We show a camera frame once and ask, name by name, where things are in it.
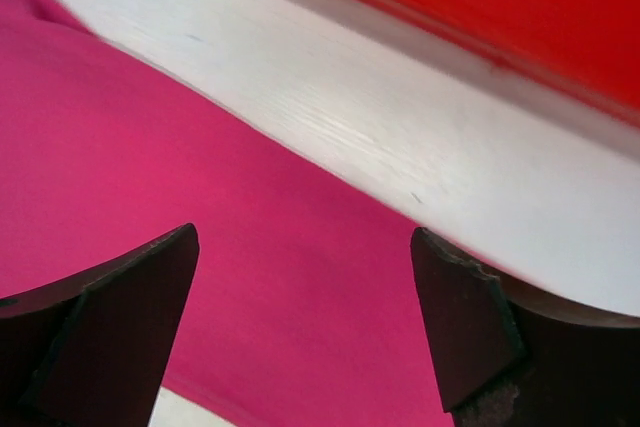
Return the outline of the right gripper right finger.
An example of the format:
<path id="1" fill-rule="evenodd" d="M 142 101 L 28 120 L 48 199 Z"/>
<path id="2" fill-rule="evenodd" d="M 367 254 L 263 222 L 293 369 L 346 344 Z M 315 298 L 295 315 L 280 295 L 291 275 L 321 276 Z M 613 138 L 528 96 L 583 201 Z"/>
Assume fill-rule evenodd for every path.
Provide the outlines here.
<path id="1" fill-rule="evenodd" d="M 639 321 L 556 296 L 424 229 L 410 244 L 443 409 L 458 426 L 635 426 Z"/>

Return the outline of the pink trousers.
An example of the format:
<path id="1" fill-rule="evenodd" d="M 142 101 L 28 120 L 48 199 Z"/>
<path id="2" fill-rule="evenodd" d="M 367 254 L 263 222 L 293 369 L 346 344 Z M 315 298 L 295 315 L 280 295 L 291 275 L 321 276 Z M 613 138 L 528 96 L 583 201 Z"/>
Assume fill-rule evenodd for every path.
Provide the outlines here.
<path id="1" fill-rule="evenodd" d="M 238 426 L 448 426 L 414 224 L 104 43 L 1 0 L 1 292 L 192 223 L 165 386 Z"/>

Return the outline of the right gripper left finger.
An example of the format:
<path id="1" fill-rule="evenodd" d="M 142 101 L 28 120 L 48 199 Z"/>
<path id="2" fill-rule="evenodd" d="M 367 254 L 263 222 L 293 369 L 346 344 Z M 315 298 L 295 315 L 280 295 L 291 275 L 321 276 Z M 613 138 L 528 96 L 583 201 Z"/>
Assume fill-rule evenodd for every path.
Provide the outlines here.
<path id="1" fill-rule="evenodd" d="M 149 424 L 199 257 L 185 224 L 1 301 L 4 426 Z"/>

